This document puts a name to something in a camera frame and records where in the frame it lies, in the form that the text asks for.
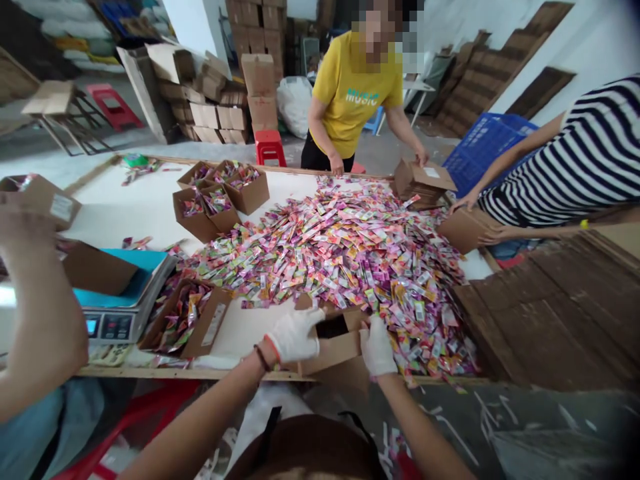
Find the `red plastic stool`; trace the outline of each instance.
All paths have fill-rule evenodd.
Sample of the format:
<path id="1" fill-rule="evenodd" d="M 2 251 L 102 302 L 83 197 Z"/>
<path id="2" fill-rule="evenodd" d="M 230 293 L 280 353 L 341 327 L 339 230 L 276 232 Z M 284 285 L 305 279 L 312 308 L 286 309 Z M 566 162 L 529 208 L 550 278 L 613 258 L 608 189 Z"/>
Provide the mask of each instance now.
<path id="1" fill-rule="evenodd" d="M 100 110 L 105 114 L 107 120 L 116 131 L 122 131 L 122 125 L 129 123 L 135 124 L 136 127 L 144 127 L 140 119 L 129 108 L 122 97 L 113 89 L 108 83 L 97 83 L 95 85 L 88 85 L 87 91 L 93 97 L 96 105 L 100 107 Z M 116 100 L 119 107 L 108 107 L 105 100 Z"/>
<path id="2" fill-rule="evenodd" d="M 351 173 L 362 173 L 364 175 L 366 172 L 367 171 L 362 165 L 360 165 L 358 162 L 353 162 L 353 166 L 351 167 Z"/>
<path id="3" fill-rule="evenodd" d="M 131 400 L 122 420 L 109 436 L 88 456 L 76 463 L 72 468 L 56 475 L 53 480 L 87 480 L 91 474 L 105 480 L 116 480 L 118 474 L 100 463 L 109 448 L 122 431 L 155 413 L 165 411 L 156 426 L 151 440 L 171 423 L 184 402 L 191 398 L 200 386 L 198 380 L 167 380 L 166 386 L 141 397 Z"/>
<path id="4" fill-rule="evenodd" d="M 282 150 L 280 132 L 277 130 L 262 130 L 254 132 L 255 136 L 255 161 L 258 165 L 264 165 L 265 160 L 278 160 L 280 167 L 286 167 L 285 152 Z"/>

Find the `white label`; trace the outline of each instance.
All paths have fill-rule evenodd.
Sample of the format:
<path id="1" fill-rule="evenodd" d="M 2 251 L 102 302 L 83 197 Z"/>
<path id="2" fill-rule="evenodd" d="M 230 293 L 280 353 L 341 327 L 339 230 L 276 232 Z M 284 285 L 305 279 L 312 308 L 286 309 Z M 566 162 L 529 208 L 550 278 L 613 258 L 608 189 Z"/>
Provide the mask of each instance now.
<path id="1" fill-rule="evenodd" d="M 201 347 L 206 347 L 213 343 L 213 339 L 215 338 L 215 334 L 218 332 L 218 328 L 220 327 L 220 322 L 222 321 L 222 316 L 225 314 L 226 308 L 227 306 L 224 303 L 218 304 L 215 308 L 209 328 L 207 329 L 205 337 L 202 339 Z"/>
<path id="2" fill-rule="evenodd" d="M 53 194 L 50 214 L 64 221 L 69 221 L 71 220 L 71 210 L 73 210 L 73 202 L 70 199 L 57 193 Z"/>
<path id="3" fill-rule="evenodd" d="M 433 178 L 440 178 L 440 175 L 438 175 L 438 172 L 436 171 L 435 168 L 432 167 L 425 167 L 425 173 Z"/>

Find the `small table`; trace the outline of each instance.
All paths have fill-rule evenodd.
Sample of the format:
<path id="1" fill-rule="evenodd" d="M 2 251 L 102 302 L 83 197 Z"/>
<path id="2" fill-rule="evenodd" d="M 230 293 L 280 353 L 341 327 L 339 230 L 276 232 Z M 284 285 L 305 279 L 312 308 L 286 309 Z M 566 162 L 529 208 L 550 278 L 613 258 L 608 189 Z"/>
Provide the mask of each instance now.
<path id="1" fill-rule="evenodd" d="M 71 106 L 77 108 L 79 113 L 70 113 Z M 89 124 L 89 128 L 94 129 L 100 126 L 98 120 L 93 118 L 93 115 L 98 115 L 106 124 L 109 124 L 102 112 L 87 100 L 86 94 L 82 90 L 78 90 L 72 81 L 48 80 L 42 82 L 38 91 L 22 109 L 22 114 L 38 120 L 58 146 L 66 151 L 70 157 L 73 154 L 55 132 L 54 125 L 62 127 L 86 155 L 98 153 L 98 150 L 91 144 L 92 141 L 113 151 L 110 146 L 76 120 L 82 117 Z"/>

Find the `white glove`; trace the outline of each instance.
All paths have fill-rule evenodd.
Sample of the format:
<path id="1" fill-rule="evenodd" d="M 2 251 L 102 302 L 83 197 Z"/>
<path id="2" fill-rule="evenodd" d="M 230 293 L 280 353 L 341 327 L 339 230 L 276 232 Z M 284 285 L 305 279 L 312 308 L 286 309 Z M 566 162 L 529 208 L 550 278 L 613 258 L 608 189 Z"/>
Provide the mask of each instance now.
<path id="1" fill-rule="evenodd" d="M 278 362 L 287 363 L 317 357 L 320 341 L 309 338 L 309 332 L 325 319 L 320 309 L 294 310 L 280 318 L 272 331 L 265 335 L 271 341 L 278 356 Z"/>
<path id="2" fill-rule="evenodd" d="M 362 357 L 373 377 L 398 373 L 385 322 L 378 315 L 370 317 L 371 328 L 360 330 Z"/>

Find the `blue plastic stool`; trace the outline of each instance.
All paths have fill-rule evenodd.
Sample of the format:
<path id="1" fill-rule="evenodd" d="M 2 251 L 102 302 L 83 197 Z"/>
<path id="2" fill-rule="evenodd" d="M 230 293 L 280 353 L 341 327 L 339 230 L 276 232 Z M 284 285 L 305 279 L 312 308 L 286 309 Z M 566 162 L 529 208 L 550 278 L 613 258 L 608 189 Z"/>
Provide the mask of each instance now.
<path id="1" fill-rule="evenodd" d="M 364 130 L 371 130 L 371 132 L 375 135 L 378 131 L 378 127 L 380 126 L 380 122 L 382 122 L 382 114 L 384 109 L 382 107 L 378 107 L 378 110 L 375 112 L 375 116 L 371 117 L 368 122 L 365 123 L 363 127 Z"/>

